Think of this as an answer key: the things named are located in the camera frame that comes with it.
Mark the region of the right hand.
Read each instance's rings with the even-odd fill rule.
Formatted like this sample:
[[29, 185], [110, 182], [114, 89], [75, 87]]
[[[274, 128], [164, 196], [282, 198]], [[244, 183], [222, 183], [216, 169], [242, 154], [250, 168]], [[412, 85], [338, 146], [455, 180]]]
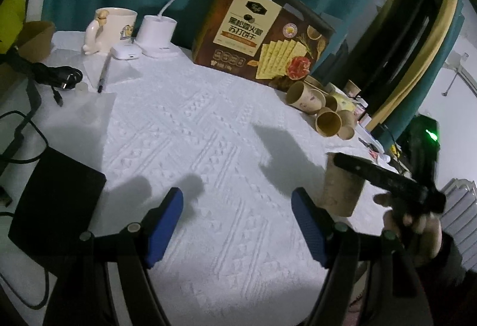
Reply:
[[384, 229], [394, 232], [401, 239], [417, 263], [437, 256], [442, 247], [442, 225], [438, 217], [428, 214], [413, 218], [408, 213], [396, 213], [390, 193], [375, 195], [374, 202], [389, 208], [383, 215]]

